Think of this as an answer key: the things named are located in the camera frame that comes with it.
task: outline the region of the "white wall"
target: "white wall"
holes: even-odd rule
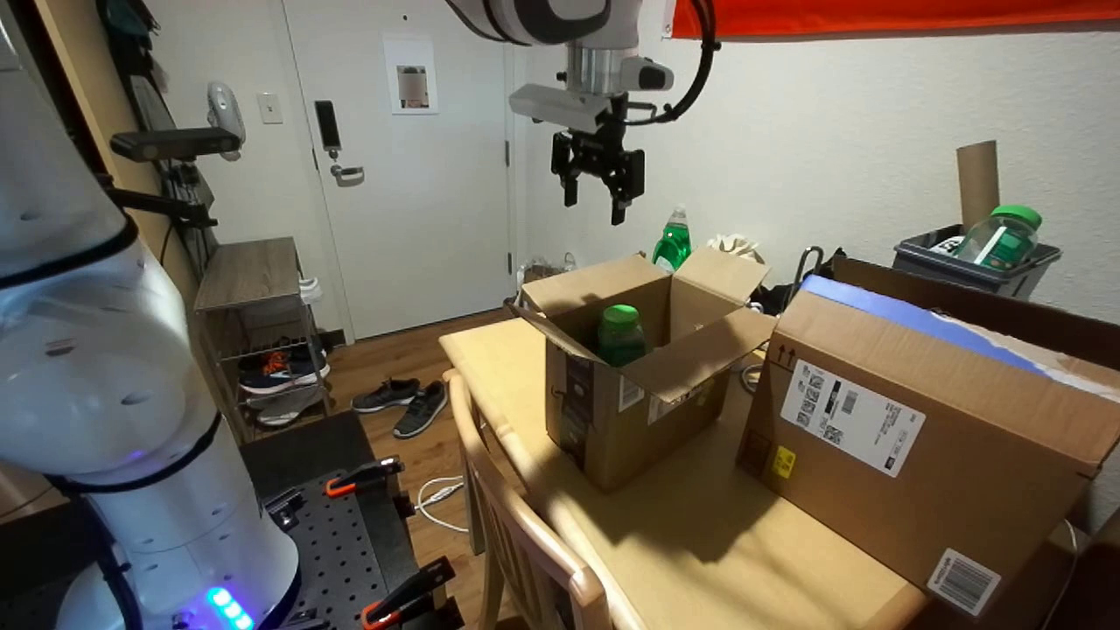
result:
[[[149,0],[164,23],[157,52],[179,122],[201,120],[207,79],[241,93],[244,157],[201,163],[216,191],[216,235],[296,235],[306,274],[332,298],[328,230],[275,2]],[[663,2],[647,0],[642,52],[685,85],[695,48],[663,43]],[[955,147],[996,141],[1005,200],[1039,205],[1042,239],[1065,253],[1034,300],[1116,323],[1116,52],[1116,31],[724,45],[682,122],[631,132],[631,147],[647,149],[647,196],[621,226],[607,226],[607,200],[590,178],[579,183],[579,205],[559,205],[544,163],[552,130],[519,120],[513,253],[521,261],[563,253],[594,261],[649,249],[669,210],[685,205],[701,242],[730,230],[754,239],[769,281],[787,281],[808,244],[890,261],[894,242],[957,218]],[[559,48],[519,57],[538,79],[559,70]],[[257,90],[279,93],[282,125],[257,125]],[[325,300],[319,319],[335,324],[338,308]]]

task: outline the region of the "green object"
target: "green object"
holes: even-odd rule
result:
[[[1032,253],[1032,235],[1042,226],[1042,213],[1021,203],[990,210],[965,230],[957,258],[984,269],[1014,269]]]
[[[642,354],[642,324],[632,304],[607,304],[598,315],[598,358],[621,368]]]
[[[689,255],[692,255],[689,218],[685,218],[685,210],[675,210],[660,230],[660,242],[653,249],[653,261],[677,269]]]

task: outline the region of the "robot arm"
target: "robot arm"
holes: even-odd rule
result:
[[[712,52],[711,0],[701,10],[702,59],[682,105],[656,111],[631,102],[631,90],[669,90],[671,70],[635,57],[639,0],[446,0],[450,10],[484,39],[512,45],[565,45],[563,86],[524,85],[512,107],[565,125],[552,135],[552,172],[563,205],[577,203],[577,175],[594,175],[613,196],[613,225],[625,219],[631,200],[642,191],[642,155],[621,149],[625,125],[677,120],[701,93]]]

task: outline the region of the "light switch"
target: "light switch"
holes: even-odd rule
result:
[[[257,111],[257,122],[282,125],[279,97],[274,90],[256,93],[256,111]]]

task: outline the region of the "white door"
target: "white door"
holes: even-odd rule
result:
[[[508,48],[445,0],[282,0],[351,340],[512,291]]]

